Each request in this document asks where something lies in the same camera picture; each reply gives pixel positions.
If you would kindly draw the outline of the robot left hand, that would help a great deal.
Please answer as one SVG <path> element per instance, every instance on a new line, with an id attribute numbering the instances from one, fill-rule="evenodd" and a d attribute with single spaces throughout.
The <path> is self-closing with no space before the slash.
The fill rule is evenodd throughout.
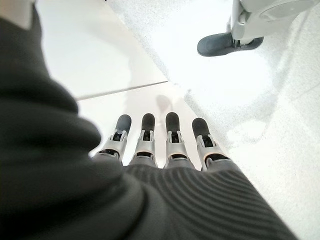
<path id="1" fill-rule="evenodd" d="M 32 0 L 0 3 L 0 237 L 3 240 L 293 240 L 208 136 L 202 170 L 94 157 L 97 128 L 47 71 Z"/>

